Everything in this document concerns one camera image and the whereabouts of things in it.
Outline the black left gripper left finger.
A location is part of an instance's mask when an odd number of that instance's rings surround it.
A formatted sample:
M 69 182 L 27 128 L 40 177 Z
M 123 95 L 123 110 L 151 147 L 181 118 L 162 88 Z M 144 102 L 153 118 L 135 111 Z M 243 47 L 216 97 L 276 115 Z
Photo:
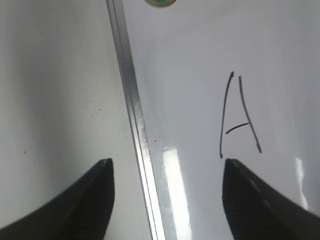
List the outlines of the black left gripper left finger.
M 99 160 L 73 185 L 0 230 L 2 240 L 102 240 L 115 202 L 112 159 Z

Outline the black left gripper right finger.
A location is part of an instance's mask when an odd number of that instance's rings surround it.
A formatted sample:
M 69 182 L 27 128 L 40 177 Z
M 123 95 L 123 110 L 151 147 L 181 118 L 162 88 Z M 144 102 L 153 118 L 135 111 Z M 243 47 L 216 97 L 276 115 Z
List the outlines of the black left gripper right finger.
M 222 205 L 235 240 L 318 240 L 320 218 L 303 209 L 237 159 L 226 159 Z

